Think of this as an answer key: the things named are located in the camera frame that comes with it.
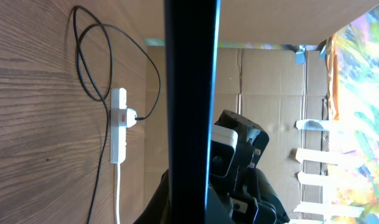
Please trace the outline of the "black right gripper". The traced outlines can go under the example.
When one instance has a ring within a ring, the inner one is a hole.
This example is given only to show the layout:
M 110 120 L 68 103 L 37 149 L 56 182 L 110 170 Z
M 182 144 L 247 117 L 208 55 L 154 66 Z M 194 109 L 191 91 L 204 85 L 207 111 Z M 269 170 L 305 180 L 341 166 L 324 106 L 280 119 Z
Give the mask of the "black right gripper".
M 238 134 L 235 155 L 227 175 L 213 176 L 215 193 L 219 198 L 264 197 L 269 193 L 269 181 L 256 165 L 269 143 L 268 134 L 258 124 L 230 110 L 224 110 L 215 124 Z

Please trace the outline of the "black smartphone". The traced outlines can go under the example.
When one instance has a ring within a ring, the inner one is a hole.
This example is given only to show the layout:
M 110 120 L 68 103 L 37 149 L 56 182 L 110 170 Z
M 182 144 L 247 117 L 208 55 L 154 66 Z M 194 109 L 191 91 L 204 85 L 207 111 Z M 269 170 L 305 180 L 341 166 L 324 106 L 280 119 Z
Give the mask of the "black smartphone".
M 219 0 L 165 1 L 172 223 L 207 221 Z

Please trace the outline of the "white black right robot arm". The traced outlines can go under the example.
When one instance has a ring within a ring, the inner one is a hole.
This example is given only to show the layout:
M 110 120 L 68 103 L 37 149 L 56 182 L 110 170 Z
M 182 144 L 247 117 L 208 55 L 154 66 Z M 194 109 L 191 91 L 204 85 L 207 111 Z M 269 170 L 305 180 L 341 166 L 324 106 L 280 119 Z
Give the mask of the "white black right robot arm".
M 288 223 L 282 202 L 257 164 L 269 143 L 264 129 L 224 110 L 212 128 L 210 208 L 215 223 Z

